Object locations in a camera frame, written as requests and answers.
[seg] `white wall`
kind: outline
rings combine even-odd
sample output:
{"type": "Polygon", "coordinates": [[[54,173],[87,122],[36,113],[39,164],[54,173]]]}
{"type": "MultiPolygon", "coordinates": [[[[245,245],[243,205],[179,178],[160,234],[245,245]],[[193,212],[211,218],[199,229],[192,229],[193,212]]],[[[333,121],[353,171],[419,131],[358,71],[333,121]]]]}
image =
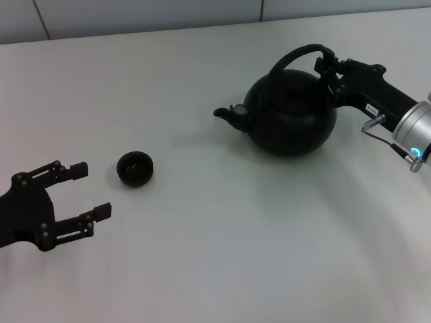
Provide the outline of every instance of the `white wall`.
{"type": "Polygon", "coordinates": [[[0,44],[46,39],[32,0],[0,0],[0,44]]]}
{"type": "Polygon", "coordinates": [[[261,0],[36,0],[53,39],[258,22],[261,0]]]}
{"type": "Polygon", "coordinates": [[[263,20],[431,7],[431,0],[264,0],[263,20]]]}
{"type": "MultiPolygon", "coordinates": [[[[0,44],[46,40],[34,0],[0,0],[0,44]]],[[[53,39],[258,22],[262,0],[35,0],[53,39]]],[[[264,0],[263,20],[431,7],[431,0],[264,0]]]]}

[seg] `robotic arm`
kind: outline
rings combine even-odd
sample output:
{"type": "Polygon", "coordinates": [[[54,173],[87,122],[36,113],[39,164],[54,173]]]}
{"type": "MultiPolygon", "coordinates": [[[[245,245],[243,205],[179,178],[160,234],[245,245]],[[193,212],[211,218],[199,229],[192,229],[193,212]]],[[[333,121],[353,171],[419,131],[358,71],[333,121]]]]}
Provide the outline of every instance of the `robotic arm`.
{"type": "Polygon", "coordinates": [[[390,145],[410,164],[412,172],[418,172],[423,163],[431,165],[431,104],[416,102],[392,85],[383,75],[382,65],[367,65],[348,59],[318,58],[314,70],[321,75],[332,92],[334,107],[353,106],[372,118],[365,122],[362,132],[390,145]],[[367,133],[381,124],[393,133],[397,144],[367,133]]]}

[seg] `silver cylinder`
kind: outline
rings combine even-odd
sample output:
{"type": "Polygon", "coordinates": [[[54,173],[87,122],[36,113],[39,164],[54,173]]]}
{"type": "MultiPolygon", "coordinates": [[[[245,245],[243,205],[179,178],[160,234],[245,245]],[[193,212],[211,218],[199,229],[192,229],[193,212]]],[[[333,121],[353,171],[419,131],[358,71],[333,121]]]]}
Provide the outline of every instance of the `silver cylinder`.
{"type": "MultiPolygon", "coordinates": [[[[431,104],[422,101],[411,108],[395,127],[392,138],[413,156],[421,158],[431,144],[431,104]]],[[[426,163],[431,165],[431,158],[426,163]]]]}

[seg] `black plastic claw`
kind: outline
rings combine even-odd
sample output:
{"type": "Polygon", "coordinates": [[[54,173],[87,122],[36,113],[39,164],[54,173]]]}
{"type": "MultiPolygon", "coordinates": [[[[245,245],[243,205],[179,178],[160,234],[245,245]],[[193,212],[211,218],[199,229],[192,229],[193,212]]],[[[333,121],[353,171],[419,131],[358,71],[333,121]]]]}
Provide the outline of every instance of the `black plastic claw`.
{"type": "Polygon", "coordinates": [[[59,244],[93,236],[94,221],[110,217],[110,203],[95,207],[79,217],[56,222],[53,203],[45,190],[56,183],[86,176],[87,163],[72,165],[68,170],[59,161],[14,175],[11,188],[0,196],[0,248],[28,241],[39,250],[49,251],[59,244]],[[73,232],[79,233],[61,237],[73,232]]]}

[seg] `kettle handle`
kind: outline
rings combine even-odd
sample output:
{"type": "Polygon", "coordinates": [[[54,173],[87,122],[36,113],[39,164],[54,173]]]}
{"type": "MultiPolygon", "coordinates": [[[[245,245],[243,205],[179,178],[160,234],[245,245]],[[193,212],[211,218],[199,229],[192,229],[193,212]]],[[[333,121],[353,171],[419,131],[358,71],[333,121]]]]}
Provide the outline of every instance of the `kettle handle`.
{"type": "Polygon", "coordinates": [[[297,48],[280,59],[277,64],[268,73],[267,81],[261,92],[260,104],[265,107],[268,103],[268,93],[271,88],[272,83],[275,81],[276,77],[283,72],[283,70],[293,61],[301,56],[310,54],[311,52],[322,52],[323,58],[328,64],[328,66],[334,66],[336,62],[335,53],[327,47],[320,44],[310,44],[300,48],[297,48]]]}

